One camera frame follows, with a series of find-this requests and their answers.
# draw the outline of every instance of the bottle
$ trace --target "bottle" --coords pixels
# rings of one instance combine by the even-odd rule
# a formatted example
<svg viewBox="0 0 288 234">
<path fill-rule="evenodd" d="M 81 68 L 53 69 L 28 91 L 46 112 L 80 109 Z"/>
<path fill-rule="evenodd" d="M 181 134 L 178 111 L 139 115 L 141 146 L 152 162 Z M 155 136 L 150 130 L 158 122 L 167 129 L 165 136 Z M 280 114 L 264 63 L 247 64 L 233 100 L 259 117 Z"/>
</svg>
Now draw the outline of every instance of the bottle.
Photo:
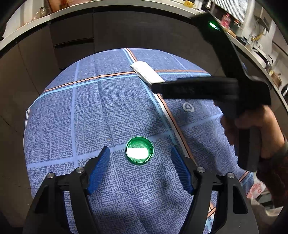
<svg viewBox="0 0 288 234">
<path fill-rule="evenodd" d="M 227 13 L 226 15 L 223 15 L 222 19 L 221 19 L 221 24 L 224 28 L 228 28 L 231 18 L 229 17 L 230 15 Z"/>
</svg>

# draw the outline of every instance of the table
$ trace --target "table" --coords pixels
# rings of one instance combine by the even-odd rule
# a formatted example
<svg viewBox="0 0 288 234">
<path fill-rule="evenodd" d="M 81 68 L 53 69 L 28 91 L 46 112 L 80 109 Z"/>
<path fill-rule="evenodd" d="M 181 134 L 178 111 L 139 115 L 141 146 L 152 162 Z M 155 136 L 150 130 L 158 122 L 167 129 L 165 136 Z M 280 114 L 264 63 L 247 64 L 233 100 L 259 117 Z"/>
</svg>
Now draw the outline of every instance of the table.
<svg viewBox="0 0 288 234">
<path fill-rule="evenodd" d="M 175 55 L 139 48 L 104 51 L 72 64 L 26 113 L 24 152 L 31 191 L 34 196 L 47 173 L 70 173 L 108 146 L 108 170 L 89 197 L 101 231 L 178 233 L 192 197 L 172 164 L 173 145 L 210 171 L 233 172 L 246 193 L 253 174 L 237 166 L 220 124 L 222 113 L 212 101 L 163 100 L 131 69 L 136 61 L 147 62 L 165 81 L 210 76 Z M 142 166 L 125 156 L 125 145 L 134 136 L 154 145 L 154 156 Z M 213 193 L 205 233 L 211 229 L 216 197 Z M 70 229 L 77 233 L 69 193 L 65 203 Z"/>
</svg>

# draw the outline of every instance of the green light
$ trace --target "green light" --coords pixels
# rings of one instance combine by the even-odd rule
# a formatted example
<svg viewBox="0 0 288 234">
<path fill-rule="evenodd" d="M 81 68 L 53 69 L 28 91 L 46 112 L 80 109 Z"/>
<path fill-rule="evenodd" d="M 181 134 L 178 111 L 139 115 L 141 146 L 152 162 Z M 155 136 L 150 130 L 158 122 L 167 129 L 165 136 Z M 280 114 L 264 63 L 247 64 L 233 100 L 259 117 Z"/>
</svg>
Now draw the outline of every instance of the green light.
<svg viewBox="0 0 288 234">
<path fill-rule="evenodd" d="M 215 24 L 212 24 L 211 22 L 209 22 L 209 24 L 210 24 L 213 28 L 217 29 L 217 27 L 216 27 Z"/>
<path fill-rule="evenodd" d="M 218 31 L 221 31 L 220 28 L 218 28 L 215 24 L 213 24 L 213 23 L 211 23 L 211 22 L 209 22 L 209 24 L 210 24 L 213 28 L 217 29 Z"/>
</svg>

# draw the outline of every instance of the metal screw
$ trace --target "metal screw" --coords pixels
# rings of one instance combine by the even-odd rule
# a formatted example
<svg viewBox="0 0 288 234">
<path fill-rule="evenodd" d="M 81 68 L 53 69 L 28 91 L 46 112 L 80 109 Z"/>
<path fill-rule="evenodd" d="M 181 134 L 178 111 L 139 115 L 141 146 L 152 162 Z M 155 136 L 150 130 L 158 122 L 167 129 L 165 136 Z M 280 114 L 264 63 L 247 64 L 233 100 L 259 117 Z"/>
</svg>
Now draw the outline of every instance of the metal screw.
<svg viewBox="0 0 288 234">
<path fill-rule="evenodd" d="M 84 171 L 84 167 L 77 167 L 76 172 L 77 173 L 82 173 Z"/>
<path fill-rule="evenodd" d="M 55 174 L 54 174 L 53 172 L 50 172 L 50 173 L 47 174 L 47 178 L 48 178 L 48 179 L 51 179 L 51 178 L 54 177 L 54 175 L 55 175 Z"/>
<path fill-rule="evenodd" d="M 231 179 L 235 177 L 235 175 L 234 175 L 232 172 L 228 172 L 228 173 L 227 173 L 227 176 L 228 176 L 229 178 L 231 178 Z"/>
<path fill-rule="evenodd" d="M 205 172 L 205 168 L 204 167 L 197 167 L 197 171 L 200 173 Z"/>
</svg>

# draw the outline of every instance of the window blind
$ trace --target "window blind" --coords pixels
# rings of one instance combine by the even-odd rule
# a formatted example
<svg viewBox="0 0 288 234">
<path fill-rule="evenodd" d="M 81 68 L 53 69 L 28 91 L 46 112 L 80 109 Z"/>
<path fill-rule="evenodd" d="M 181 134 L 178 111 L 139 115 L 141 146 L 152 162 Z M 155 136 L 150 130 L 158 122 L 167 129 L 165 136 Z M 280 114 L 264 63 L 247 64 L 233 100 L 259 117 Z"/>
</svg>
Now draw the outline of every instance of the window blind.
<svg viewBox="0 0 288 234">
<path fill-rule="evenodd" d="M 223 8 L 243 24 L 248 0 L 216 0 L 216 5 Z"/>
</svg>

